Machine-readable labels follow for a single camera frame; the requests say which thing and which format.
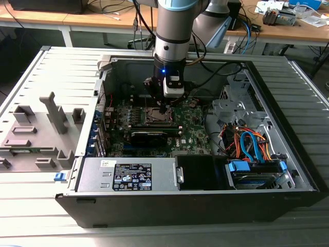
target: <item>blue tab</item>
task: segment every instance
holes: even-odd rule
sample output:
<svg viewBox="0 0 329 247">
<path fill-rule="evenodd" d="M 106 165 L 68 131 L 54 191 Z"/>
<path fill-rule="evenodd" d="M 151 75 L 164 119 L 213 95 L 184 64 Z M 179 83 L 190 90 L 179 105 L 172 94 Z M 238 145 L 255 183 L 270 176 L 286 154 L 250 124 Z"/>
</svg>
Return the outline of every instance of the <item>blue tab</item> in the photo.
<svg viewBox="0 0 329 247">
<path fill-rule="evenodd" d="M 284 161 L 280 161 L 280 166 L 281 166 L 281 168 L 282 168 L 283 171 L 285 171 L 285 170 L 288 169 L 287 168 L 287 165 L 286 165 L 286 163 Z"/>
<path fill-rule="evenodd" d="M 57 172 L 55 177 L 53 178 L 53 180 L 55 182 L 63 182 L 63 181 L 66 181 L 65 177 L 66 177 L 65 173 Z"/>
<path fill-rule="evenodd" d="M 228 164 L 230 171 L 250 171 L 248 162 L 246 161 L 232 161 Z"/>
</svg>

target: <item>computer case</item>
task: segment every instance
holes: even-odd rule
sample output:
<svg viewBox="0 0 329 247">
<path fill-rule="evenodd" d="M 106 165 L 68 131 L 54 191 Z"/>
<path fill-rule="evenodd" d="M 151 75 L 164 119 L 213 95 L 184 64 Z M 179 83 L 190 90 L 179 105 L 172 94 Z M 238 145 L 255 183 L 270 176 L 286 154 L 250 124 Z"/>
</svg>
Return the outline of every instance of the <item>computer case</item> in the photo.
<svg viewBox="0 0 329 247">
<path fill-rule="evenodd" d="M 8 0 L 14 10 L 40 10 L 80 14 L 88 0 Z"/>
</svg>

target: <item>sticker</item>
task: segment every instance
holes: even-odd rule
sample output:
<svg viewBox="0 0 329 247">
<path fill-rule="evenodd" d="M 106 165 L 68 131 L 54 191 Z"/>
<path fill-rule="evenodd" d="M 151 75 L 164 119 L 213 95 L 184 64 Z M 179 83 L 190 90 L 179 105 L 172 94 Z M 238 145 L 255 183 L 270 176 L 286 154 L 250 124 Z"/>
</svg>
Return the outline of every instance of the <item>sticker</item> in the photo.
<svg viewBox="0 0 329 247">
<path fill-rule="evenodd" d="M 11 150 L 12 153 L 30 153 L 30 150 Z"/>
<path fill-rule="evenodd" d="M 114 191 L 152 190 L 151 164 L 115 164 Z"/>
<path fill-rule="evenodd" d="M 101 160 L 101 167 L 114 167 L 117 161 Z"/>
</svg>

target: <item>blue box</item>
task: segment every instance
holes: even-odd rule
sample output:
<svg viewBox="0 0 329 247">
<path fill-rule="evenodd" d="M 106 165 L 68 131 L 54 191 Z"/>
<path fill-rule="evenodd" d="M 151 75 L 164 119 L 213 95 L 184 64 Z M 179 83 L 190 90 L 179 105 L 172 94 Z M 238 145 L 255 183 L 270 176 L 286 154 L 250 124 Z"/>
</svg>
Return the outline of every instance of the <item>blue box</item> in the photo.
<svg viewBox="0 0 329 247">
<path fill-rule="evenodd" d="M 321 0 L 289 0 L 290 5 L 307 5 L 315 10 L 318 10 L 321 5 Z"/>
</svg>

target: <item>blue object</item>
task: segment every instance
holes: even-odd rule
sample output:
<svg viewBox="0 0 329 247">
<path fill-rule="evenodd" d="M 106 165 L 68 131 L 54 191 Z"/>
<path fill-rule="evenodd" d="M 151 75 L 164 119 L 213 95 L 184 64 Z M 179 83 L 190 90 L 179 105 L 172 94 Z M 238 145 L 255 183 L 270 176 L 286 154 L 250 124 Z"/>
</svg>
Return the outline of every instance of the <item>blue object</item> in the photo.
<svg viewBox="0 0 329 247">
<path fill-rule="evenodd" d="M 321 0 L 289 0 L 290 5 L 307 5 L 315 10 L 318 10 L 321 5 Z"/>
<path fill-rule="evenodd" d="M 246 148 L 245 148 L 245 142 L 244 142 L 244 137 L 246 135 L 250 135 L 251 136 L 251 139 L 252 139 L 252 142 L 253 142 L 253 149 L 255 150 L 255 154 L 256 154 L 256 158 L 257 160 L 259 160 L 261 163 L 264 163 L 264 159 L 262 157 L 262 154 L 260 153 L 259 149 L 258 149 L 258 144 L 257 144 L 257 139 L 256 137 L 249 131 L 246 131 L 246 132 L 243 132 L 242 135 L 241 135 L 241 139 L 240 139 L 240 144 L 241 144 L 241 149 L 242 149 L 242 152 L 245 153 L 246 156 L 248 156 L 248 158 L 250 159 L 251 162 L 253 162 L 253 158 L 252 156 L 246 151 Z"/>
<path fill-rule="evenodd" d="M 92 123 L 92 130 L 97 130 L 97 125 L 94 122 Z"/>
<path fill-rule="evenodd" d="M 223 22 L 223 24 L 220 26 L 220 28 L 216 31 L 214 36 L 209 40 L 206 47 L 209 48 L 217 48 L 221 41 L 223 40 L 223 37 L 231 23 L 232 17 L 227 17 L 227 19 Z"/>
<path fill-rule="evenodd" d="M 55 177 L 53 178 L 53 180 L 55 182 L 63 182 L 63 181 L 66 181 L 66 174 L 63 173 L 63 172 L 57 172 Z"/>
<path fill-rule="evenodd" d="M 95 137 L 96 136 L 96 132 L 95 131 L 91 131 L 90 132 L 90 136 Z"/>
<path fill-rule="evenodd" d="M 245 49 L 243 50 L 243 52 L 242 52 L 242 54 L 244 54 L 245 52 L 246 52 L 246 50 L 247 50 L 247 48 L 248 48 L 248 46 L 249 46 L 249 42 L 250 42 L 250 36 L 251 36 L 251 33 L 250 33 L 250 29 L 249 29 L 249 26 L 248 26 L 248 24 L 247 23 L 245 23 L 245 22 L 242 22 L 245 26 L 246 26 L 246 28 L 247 28 L 247 31 L 248 31 L 248 41 L 247 41 L 247 44 L 246 44 L 246 47 L 245 47 Z"/>
<path fill-rule="evenodd" d="M 158 0 L 159 4 L 171 11 L 183 11 L 192 8 L 199 0 Z"/>
<path fill-rule="evenodd" d="M 280 161 L 280 166 L 281 166 L 281 168 L 282 168 L 283 171 L 285 171 L 285 170 L 288 169 L 287 168 L 287 165 L 286 165 L 286 163 L 284 161 Z"/>
<path fill-rule="evenodd" d="M 248 162 L 246 161 L 231 161 L 228 164 L 230 171 L 250 171 Z"/>
</svg>

